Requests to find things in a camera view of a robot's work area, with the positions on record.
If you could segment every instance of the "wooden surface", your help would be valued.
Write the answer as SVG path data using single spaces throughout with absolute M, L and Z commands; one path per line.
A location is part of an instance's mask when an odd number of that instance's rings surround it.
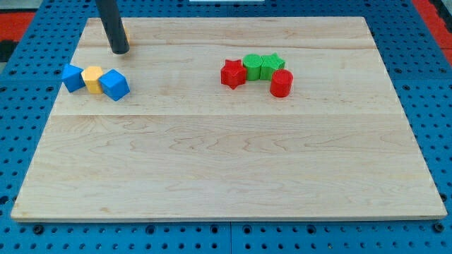
M 62 87 L 15 203 L 19 222 L 331 221 L 446 215 L 363 18 L 126 18 L 113 55 L 88 20 L 73 57 L 115 68 L 118 102 Z M 270 82 L 220 84 L 277 52 Z

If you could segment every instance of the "black cylinder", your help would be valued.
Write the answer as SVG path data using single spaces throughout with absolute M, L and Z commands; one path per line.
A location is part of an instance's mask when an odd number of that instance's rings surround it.
M 113 53 L 127 53 L 129 43 L 127 42 L 116 0 L 96 0 L 96 5 Z

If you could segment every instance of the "blue block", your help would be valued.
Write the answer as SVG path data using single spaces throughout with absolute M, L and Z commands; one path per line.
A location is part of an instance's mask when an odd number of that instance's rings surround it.
M 121 99 L 130 92 L 126 77 L 116 70 L 111 70 L 102 75 L 102 77 L 99 78 L 99 82 L 104 93 L 114 101 Z
M 62 80 L 69 92 L 76 91 L 85 86 L 81 75 L 82 71 L 82 68 L 72 66 L 68 63 L 64 66 Z

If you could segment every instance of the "green block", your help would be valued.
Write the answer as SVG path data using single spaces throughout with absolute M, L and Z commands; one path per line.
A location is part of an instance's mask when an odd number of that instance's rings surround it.
M 255 81 L 261 77 L 262 57 L 258 54 L 249 54 L 243 58 L 246 68 L 246 80 Z
M 276 70 L 284 68 L 285 61 L 278 54 L 262 56 L 261 80 L 271 80 Z

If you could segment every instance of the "blue perforated surface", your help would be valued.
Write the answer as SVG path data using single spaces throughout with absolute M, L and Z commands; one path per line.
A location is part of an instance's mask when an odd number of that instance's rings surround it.
M 118 0 L 127 17 L 364 16 L 446 208 L 452 70 L 408 0 L 188 5 Z M 9 213 L 94 1 L 44 0 L 0 76 L 0 253 L 452 253 L 452 222 L 17 224 Z

